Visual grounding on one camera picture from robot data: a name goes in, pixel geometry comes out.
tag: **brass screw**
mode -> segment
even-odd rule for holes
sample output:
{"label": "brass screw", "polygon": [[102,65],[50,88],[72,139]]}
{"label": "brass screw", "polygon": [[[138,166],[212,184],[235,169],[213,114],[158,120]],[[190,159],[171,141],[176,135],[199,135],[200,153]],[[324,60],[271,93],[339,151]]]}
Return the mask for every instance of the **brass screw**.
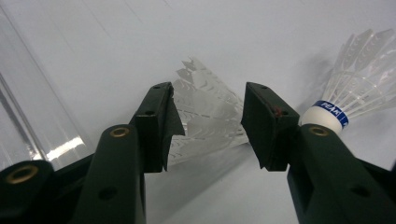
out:
{"label": "brass screw", "polygon": [[24,165],[16,170],[14,170],[11,174],[6,177],[6,182],[8,184],[20,184],[25,182],[26,180],[31,179],[38,173],[38,168],[31,164]]}
{"label": "brass screw", "polygon": [[327,132],[326,130],[318,127],[318,126],[313,126],[309,128],[309,132],[316,134],[318,136],[327,136],[329,135],[329,132]]}
{"label": "brass screw", "polygon": [[127,128],[117,128],[111,131],[110,135],[113,137],[123,137],[129,133],[129,129]]}

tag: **white backdrop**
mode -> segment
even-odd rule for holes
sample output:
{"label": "white backdrop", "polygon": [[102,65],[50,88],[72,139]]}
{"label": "white backdrop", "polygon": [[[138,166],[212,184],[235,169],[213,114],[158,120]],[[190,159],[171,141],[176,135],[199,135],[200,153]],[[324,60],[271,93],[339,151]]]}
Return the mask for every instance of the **white backdrop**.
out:
{"label": "white backdrop", "polygon": [[[369,0],[0,0],[79,128],[96,143],[126,123],[150,86],[195,56],[244,96],[269,86],[299,113],[322,94],[352,34],[396,28],[396,2]],[[341,137],[389,169],[395,109],[354,119]],[[297,223],[286,173],[241,146],[147,175],[148,223]]]}

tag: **blue label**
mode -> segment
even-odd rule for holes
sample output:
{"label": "blue label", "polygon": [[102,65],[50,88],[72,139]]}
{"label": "blue label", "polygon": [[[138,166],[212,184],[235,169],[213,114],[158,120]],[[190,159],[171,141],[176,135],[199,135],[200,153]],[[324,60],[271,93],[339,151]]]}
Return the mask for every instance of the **blue label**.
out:
{"label": "blue label", "polygon": [[341,126],[343,126],[343,128],[345,128],[349,123],[349,120],[347,119],[347,115],[338,106],[330,102],[317,101],[312,106],[318,106],[332,113],[338,119],[338,121],[340,121]]}

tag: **transparent plastic panel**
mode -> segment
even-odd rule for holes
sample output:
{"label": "transparent plastic panel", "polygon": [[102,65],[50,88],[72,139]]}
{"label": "transparent plastic panel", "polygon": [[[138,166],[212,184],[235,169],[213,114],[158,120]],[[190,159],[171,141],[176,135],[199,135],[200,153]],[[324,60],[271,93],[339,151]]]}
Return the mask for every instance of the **transparent plastic panel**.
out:
{"label": "transparent plastic panel", "polygon": [[60,169],[93,153],[2,8],[0,82],[0,168],[47,160]]}

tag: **badminton shuttlecock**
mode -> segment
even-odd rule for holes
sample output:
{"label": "badminton shuttlecock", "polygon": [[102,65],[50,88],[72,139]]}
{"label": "badminton shuttlecock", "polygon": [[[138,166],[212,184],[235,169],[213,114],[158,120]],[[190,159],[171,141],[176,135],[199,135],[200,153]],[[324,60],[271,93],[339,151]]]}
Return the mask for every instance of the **badminton shuttlecock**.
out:
{"label": "badminton shuttlecock", "polygon": [[340,133],[349,119],[396,106],[396,39],[392,30],[354,36],[341,47],[326,90],[302,116]]}
{"label": "badminton shuttlecock", "polygon": [[197,59],[183,63],[173,87],[186,135],[173,136],[170,165],[248,141],[240,124],[243,101]]}

